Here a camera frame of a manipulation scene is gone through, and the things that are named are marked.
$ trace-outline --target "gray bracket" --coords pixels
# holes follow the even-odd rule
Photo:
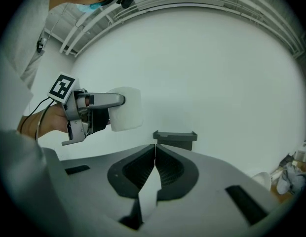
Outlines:
[[[198,135],[195,132],[177,133],[177,132],[159,132],[153,133],[153,139],[158,144],[164,144],[186,150],[192,150],[192,142],[197,141]]]

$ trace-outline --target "ceiling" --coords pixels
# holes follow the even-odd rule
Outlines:
[[[46,31],[50,33],[53,29],[52,36],[65,42],[60,52],[77,57],[95,40],[130,18],[182,6],[238,15],[278,38],[295,58],[306,56],[306,33],[284,0],[135,0],[128,9],[113,2],[93,13],[80,12],[75,4],[63,4],[50,11]]]

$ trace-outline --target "blue face mask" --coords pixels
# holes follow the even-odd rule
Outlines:
[[[100,6],[102,6],[104,3],[105,2],[98,2],[93,4],[77,4],[76,6],[81,12],[93,12]]]

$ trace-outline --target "black cable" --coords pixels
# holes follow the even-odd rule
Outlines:
[[[21,133],[21,134],[22,134],[23,126],[24,126],[25,122],[27,121],[27,119],[29,119],[30,116],[31,116],[32,114],[34,114],[35,111],[39,108],[39,106],[40,106],[43,102],[45,102],[46,100],[48,100],[49,98],[50,98],[50,97],[48,97],[48,98],[42,100],[42,101],[37,105],[37,107],[35,108],[35,110],[34,110],[32,113],[30,113],[30,115],[29,115],[28,117],[26,117],[26,119],[23,121],[23,123],[21,124],[21,127],[20,127],[20,133]]]
[[[52,102],[45,108],[45,110],[43,111],[43,113],[41,114],[41,117],[39,119],[38,125],[37,125],[37,129],[36,129],[36,133],[35,133],[35,139],[36,141],[38,141],[38,134],[39,134],[39,130],[40,130],[40,126],[41,126],[41,122],[43,121],[43,118],[47,112],[47,110],[50,108],[50,106],[54,103],[54,99],[52,99]]]

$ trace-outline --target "white shirt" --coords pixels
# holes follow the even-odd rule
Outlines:
[[[41,60],[37,42],[49,13],[50,0],[24,0],[0,40],[0,55],[30,89]]]

